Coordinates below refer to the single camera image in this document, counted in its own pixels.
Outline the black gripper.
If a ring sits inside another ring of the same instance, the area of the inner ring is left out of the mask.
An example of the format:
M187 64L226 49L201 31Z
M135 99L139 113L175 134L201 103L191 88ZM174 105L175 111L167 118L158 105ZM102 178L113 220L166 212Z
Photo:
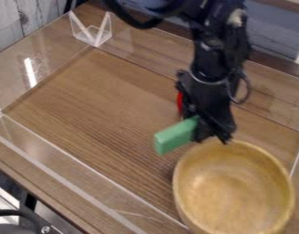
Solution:
M214 135L224 144L233 139L236 119L232 103L241 103L236 98L241 75L228 72L218 80L191 70L178 71L177 89L183 94L183 120L198 116L193 139L202 143Z

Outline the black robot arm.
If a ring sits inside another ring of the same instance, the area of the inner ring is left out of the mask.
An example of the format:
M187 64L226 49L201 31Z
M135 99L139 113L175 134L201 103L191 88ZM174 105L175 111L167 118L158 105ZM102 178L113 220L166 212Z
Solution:
M169 17L189 24L193 36L193 62L178 72L178 110L185 119L197 119L193 140L218 137L229 142L236 132L232 105L241 83L249 83L245 63L250 56L248 7L245 0L139 0L150 15L138 20L119 0L105 0L118 18L137 29L151 29Z

